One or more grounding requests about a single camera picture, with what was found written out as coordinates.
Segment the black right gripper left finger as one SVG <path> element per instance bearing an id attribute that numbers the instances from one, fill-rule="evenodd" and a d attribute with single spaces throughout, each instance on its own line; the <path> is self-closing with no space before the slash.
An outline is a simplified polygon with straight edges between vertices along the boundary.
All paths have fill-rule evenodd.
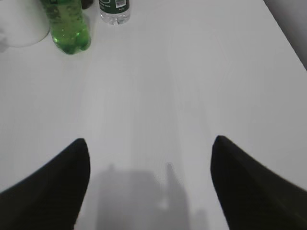
<path id="1" fill-rule="evenodd" d="M 90 180 L 85 139 L 0 194 L 2 230 L 72 230 Z"/>

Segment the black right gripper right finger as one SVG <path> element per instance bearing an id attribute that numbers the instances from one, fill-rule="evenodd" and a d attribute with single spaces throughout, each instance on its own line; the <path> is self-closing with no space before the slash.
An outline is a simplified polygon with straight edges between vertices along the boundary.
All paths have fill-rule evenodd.
<path id="1" fill-rule="evenodd" d="M 231 230 L 305 230 L 307 192 L 225 136 L 217 136 L 211 178 Z"/>

